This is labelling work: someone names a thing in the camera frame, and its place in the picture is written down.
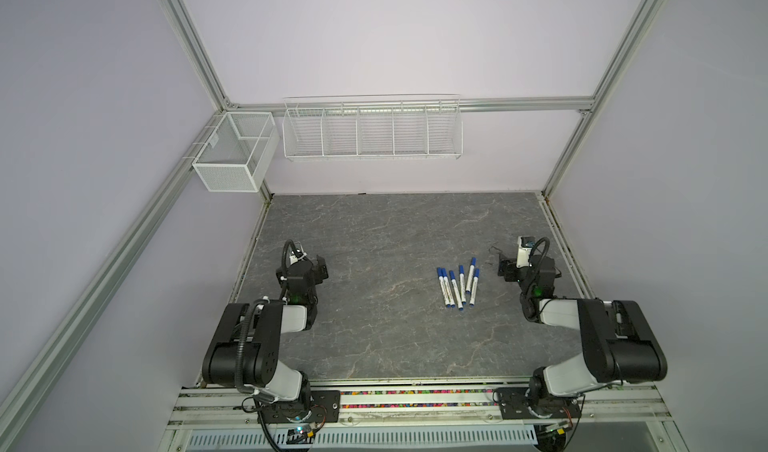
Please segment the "white marker pen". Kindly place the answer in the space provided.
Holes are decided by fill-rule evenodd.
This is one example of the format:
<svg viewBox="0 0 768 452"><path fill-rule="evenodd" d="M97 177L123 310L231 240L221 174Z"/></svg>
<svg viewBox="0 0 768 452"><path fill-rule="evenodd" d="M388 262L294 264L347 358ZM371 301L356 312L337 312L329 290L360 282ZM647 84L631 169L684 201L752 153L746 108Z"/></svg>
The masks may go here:
<svg viewBox="0 0 768 452"><path fill-rule="evenodd" d="M437 274L438 274L438 280L439 280L439 283L440 283L444 304L445 304L445 306L447 308L450 308L451 307L451 297L450 297L450 294L448 292L448 289L446 288L445 276L444 276L444 273L443 273L443 269L441 267L437 267L436 270L437 270Z"/></svg>
<svg viewBox="0 0 768 452"><path fill-rule="evenodd" d="M449 292L450 297L451 297L451 307L454 307L455 306L455 300L453 298L453 293L451 291L451 284L450 284L450 281L448 279L448 274L447 274L447 271L446 271L445 268L442 268L442 269L443 269L443 273L444 273L444 276L445 276L446 288L448 289L448 292Z"/></svg>
<svg viewBox="0 0 768 452"><path fill-rule="evenodd" d="M459 310L464 309L464 291L460 287L459 280L457 279L455 272L450 270L448 272L452 290L455 296L455 304Z"/></svg>
<svg viewBox="0 0 768 452"><path fill-rule="evenodd" d="M471 287L470 287L470 301L469 301L470 306L474 306L476 303L479 275L480 275L479 268L475 268L472 276Z"/></svg>
<svg viewBox="0 0 768 452"><path fill-rule="evenodd" d="M472 257L470 261L470 265L466 274L466 281L465 281L465 293L470 294L472 290L472 284L475 276L476 271L476 258Z"/></svg>
<svg viewBox="0 0 768 452"><path fill-rule="evenodd" d="M462 297L464 297L464 294L466 293L466 274L465 274L465 268L462 264L459 265L459 286L460 291L462 294Z"/></svg>

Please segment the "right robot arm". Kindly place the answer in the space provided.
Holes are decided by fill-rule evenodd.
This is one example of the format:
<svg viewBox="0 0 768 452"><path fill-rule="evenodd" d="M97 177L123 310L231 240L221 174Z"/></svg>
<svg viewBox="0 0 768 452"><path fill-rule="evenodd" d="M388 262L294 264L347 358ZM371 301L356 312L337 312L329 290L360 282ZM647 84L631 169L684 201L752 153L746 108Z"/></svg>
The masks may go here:
<svg viewBox="0 0 768 452"><path fill-rule="evenodd" d="M576 330L581 351L536 369L525 398L532 409L575 399L601 388L663 380L668 362L639 304L632 300L557 297L560 273L553 258L535 255L525 265L502 255L498 275L520 287L526 320Z"/></svg>

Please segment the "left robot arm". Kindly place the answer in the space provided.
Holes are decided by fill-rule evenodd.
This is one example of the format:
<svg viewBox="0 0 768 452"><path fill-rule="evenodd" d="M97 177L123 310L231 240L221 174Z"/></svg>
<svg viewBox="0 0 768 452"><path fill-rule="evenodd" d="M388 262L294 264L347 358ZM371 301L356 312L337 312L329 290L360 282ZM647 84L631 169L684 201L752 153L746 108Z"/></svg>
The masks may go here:
<svg viewBox="0 0 768 452"><path fill-rule="evenodd" d="M314 325L316 287L328 277L323 257L302 255L277 270L279 298L227 305L203 358L203 380L233 387L258 404L310 408L309 379L284 364L279 351L283 335Z"/></svg>

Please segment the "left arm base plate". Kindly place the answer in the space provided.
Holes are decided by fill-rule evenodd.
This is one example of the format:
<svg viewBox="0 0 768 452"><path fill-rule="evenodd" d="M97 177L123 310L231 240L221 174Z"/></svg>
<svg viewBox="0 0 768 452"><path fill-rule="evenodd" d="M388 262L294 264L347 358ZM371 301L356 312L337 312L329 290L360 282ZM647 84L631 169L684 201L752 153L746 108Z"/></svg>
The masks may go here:
<svg viewBox="0 0 768 452"><path fill-rule="evenodd" d="M278 401L263 406L260 411L267 424L336 423L341 411L339 390L312 390L297 401Z"/></svg>

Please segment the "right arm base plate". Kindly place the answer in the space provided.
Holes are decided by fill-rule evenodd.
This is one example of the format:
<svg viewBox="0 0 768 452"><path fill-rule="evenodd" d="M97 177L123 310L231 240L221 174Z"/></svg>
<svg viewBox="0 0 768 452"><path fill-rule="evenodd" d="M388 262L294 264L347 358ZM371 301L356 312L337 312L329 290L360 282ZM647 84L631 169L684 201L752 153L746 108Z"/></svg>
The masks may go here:
<svg viewBox="0 0 768 452"><path fill-rule="evenodd" d="M534 398L528 387L499 387L494 390L492 397L504 420L581 417L580 402L577 398Z"/></svg>

